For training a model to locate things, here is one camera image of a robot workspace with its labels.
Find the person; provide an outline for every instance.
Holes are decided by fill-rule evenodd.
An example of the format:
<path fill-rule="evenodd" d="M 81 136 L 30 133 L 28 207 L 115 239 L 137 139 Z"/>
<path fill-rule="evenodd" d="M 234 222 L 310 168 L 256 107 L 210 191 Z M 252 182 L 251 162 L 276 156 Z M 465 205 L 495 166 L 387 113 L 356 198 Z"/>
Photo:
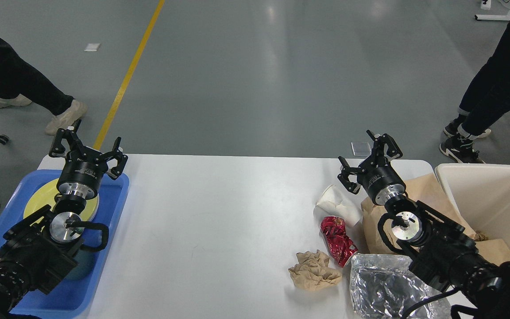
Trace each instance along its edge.
<path fill-rule="evenodd" d="M 488 135 L 489 127 L 510 111 L 510 22 L 497 48 L 471 81 L 459 115 L 445 128 L 448 137 L 440 151 L 459 163 L 484 163 L 474 140 Z"/>
<path fill-rule="evenodd" d="M 54 135 L 59 128 L 72 125 L 88 110 L 85 103 L 57 89 L 49 79 L 21 59 L 11 45 L 0 38 L 0 109 L 26 106 L 31 101 L 53 114 L 45 128 L 48 135 Z"/>

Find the black pants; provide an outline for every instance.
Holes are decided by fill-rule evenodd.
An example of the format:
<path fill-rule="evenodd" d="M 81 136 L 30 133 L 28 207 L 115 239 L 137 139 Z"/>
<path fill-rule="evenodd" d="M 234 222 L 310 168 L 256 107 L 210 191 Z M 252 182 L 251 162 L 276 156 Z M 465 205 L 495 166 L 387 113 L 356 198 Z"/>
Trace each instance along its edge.
<path fill-rule="evenodd" d="M 471 81 L 460 104 L 467 116 L 462 128 L 480 135 L 510 111 L 510 22 L 493 56 Z"/>
<path fill-rule="evenodd" d="M 19 94 L 42 105 L 54 115 L 63 113 L 73 100 L 23 61 L 11 45 L 0 38 L 0 97 L 12 99 Z"/>

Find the pink object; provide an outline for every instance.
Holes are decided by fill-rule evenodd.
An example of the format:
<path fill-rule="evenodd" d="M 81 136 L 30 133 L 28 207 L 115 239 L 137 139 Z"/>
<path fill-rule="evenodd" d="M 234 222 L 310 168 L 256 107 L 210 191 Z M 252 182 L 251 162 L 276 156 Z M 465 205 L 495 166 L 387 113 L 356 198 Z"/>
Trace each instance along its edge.
<path fill-rule="evenodd" d="M 328 216 L 322 220 L 320 229 L 328 242 L 330 255 L 340 267 L 346 266 L 350 257 L 358 252 L 354 242 L 346 235 L 346 222 L 342 218 Z"/>

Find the black sneaker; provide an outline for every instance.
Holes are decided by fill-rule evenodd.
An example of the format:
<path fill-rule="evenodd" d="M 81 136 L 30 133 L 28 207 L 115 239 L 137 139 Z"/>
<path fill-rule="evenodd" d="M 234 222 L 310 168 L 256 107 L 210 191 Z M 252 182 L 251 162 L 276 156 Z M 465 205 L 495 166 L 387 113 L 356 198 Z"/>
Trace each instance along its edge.
<path fill-rule="evenodd" d="M 456 148 L 452 145 L 452 138 L 441 143 L 439 148 L 442 154 L 453 159 L 457 163 L 485 164 L 485 162 L 479 158 L 479 151 L 474 151 L 472 147 L 465 149 Z"/>
<path fill-rule="evenodd" d="M 461 123 L 456 123 L 455 121 L 451 121 L 448 125 L 446 125 L 446 127 L 444 128 L 444 134 L 447 136 L 447 137 L 452 137 L 454 135 L 456 135 L 458 133 L 458 126 L 460 125 Z M 477 138 L 478 139 L 483 139 L 484 137 L 487 137 L 489 136 L 489 134 L 491 134 L 491 129 L 485 129 L 485 131 L 483 133 L 481 133 L 481 135 L 479 135 Z"/>

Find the epoxy floor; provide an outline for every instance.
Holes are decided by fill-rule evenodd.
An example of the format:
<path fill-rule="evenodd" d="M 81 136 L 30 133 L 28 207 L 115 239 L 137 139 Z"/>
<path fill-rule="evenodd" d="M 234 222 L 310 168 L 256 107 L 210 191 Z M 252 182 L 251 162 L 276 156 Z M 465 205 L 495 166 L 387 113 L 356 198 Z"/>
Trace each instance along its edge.
<path fill-rule="evenodd" d="M 157 4 L 0 2 L 0 37 L 89 105 L 91 146 Z M 506 27 L 478 13 L 475 0 L 166 0 L 102 149 L 121 136 L 126 153 L 352 157 L 371 129 L 406 159 L 451 162 L 441 130 Z M 48 153 L 48 121 L 39 105 L 0 109 L 2 204 Z M 510 113 L 492 130 L 476 149 L 510 163 Z"/>

